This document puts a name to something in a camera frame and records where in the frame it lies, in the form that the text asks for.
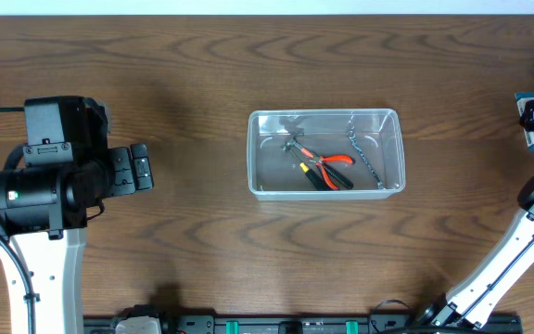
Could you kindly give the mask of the small claw hammer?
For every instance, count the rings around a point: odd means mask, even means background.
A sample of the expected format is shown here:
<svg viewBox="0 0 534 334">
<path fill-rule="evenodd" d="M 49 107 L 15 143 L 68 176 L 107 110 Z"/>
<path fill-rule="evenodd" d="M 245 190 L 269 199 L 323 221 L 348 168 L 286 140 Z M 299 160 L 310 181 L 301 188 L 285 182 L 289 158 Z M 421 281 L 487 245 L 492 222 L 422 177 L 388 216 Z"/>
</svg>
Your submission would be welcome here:
<svg viewBox="0 0 534 334">
<path fill-rule="evenodd" d="M 354 184 L 347 176 L 331 167 L 331 163 L 345 163 L 353 165 L 354 159 L 348 155 L 322 156 L 306 148 L 298 141 L 300 134 L 294 134 L 284 143 L 282 150 L 290 152 L 299 160 L 300 169 L 309 179 L 317 191 L 339 190 L 342 186 L 353 189 Z"/>
</svg>

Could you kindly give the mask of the yellow black screwdriver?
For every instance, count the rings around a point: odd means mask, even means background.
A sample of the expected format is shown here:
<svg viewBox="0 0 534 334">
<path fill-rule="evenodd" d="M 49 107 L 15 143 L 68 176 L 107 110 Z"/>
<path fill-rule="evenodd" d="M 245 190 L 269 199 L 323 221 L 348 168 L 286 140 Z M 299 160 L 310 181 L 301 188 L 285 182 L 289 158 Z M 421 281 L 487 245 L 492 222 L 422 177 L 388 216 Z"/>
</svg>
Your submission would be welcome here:
<svg viewBox="0 0 534 334">
<path fill-rule="evenodd" d="M 316 190 L 329 191 L 331 189 L 331 187 L 306 163 L 301 162 L 299 166 Z"/>
</svg>

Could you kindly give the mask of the red handled pliers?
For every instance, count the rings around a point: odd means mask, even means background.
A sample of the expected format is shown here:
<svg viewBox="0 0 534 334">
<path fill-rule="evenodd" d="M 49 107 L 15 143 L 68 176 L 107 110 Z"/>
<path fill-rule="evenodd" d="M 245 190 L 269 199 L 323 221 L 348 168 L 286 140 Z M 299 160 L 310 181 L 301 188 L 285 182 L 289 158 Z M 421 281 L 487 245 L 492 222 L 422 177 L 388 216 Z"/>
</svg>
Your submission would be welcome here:
<svg viewBox="0 0 534 334">
<path fill-rule="evenodd" d="M 296 143 L 295 147 L 319 170 L 320 177 L 331 187 L 330 190 L 339 190 L 340 186 L 346 189 L 354 188 L 354 184 L 347 176 L 331 166 L 331 163 L 353 165 L 355 161 L 352 157 L 348 155 L 322 156 L 299 143 Z"/>
</svg>

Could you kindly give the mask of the silver combination wrench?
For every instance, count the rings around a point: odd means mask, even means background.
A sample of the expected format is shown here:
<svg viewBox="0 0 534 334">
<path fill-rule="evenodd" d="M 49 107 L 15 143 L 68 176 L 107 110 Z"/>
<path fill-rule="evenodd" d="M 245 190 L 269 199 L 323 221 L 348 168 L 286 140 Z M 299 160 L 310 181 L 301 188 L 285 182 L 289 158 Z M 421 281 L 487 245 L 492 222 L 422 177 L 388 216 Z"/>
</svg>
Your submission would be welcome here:
<svg viewBox="0 0 534 334">
<path fill-rule="evenodd" d="M 377 171 L 375 170 L 374 166 L 370 163 L 370 161 L 366 157 L 364 151 L 362 150 L 361 146 L 359 145 L 355 130 L 353 128 L 350 128 L 346 132 L 346 135 L 347 135 L 347 138 L 350 140 L 351 145 L 357 151 L 357 153 L 361 157 L 363 163 L 366 165 L 367 169 L 370 171 L 372 177 L 375 179 L 377 188 L 378 189 L 385 189 L 385 186 L 384 186 L 384 183 L 383 183 L 382 179 L 380 178 L 380 176 L 377 173 Z"/>
</svg>

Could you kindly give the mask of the clear plastic container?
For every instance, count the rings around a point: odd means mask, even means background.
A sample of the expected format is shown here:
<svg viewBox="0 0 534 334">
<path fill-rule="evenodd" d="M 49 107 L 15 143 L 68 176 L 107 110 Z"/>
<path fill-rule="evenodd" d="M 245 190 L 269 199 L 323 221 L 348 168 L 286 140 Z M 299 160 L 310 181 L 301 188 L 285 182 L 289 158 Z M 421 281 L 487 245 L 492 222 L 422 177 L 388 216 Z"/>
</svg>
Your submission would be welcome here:
<svg viewBox="0 0 534 334">
<path fill-rule="evenodd" d="M 259 200 L 387 199 L 406 187 L 393 109 L 254 111 L 247 165 Z"/>
</svg>

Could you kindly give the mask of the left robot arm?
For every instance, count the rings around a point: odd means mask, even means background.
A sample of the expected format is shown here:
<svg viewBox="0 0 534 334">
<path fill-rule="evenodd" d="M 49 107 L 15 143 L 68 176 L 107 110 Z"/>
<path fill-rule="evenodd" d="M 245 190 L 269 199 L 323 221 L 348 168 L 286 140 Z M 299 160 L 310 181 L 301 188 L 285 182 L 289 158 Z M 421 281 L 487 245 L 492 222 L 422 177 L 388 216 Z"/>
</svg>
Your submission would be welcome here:
<svg viewBox="0 0 534 334">
<path fill-rule="evenodd" d="M 14 333 L 82 333 L 88 209 L 154 186 L 147 146 L 83 164 L 70 144 L 15 147 L 0 171 L 0 261 Z"/>
</svg>

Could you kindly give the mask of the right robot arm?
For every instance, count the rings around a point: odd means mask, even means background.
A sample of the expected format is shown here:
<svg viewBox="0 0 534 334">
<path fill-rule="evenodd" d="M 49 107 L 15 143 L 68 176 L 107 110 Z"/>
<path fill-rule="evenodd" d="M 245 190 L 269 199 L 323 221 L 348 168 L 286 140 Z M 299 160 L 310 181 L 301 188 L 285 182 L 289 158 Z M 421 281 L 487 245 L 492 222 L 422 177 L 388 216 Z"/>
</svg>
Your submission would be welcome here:
<svg viewBox="0 0 534 334">
<path fill-rule="evenodd" d="M 487 324 L 500 299 L 534 264 L 534 176 L 517 201 L 519 209 L 500 241 L 465 280 L 417 316 L 414 327 L 454 333 Z"/>
</svg>

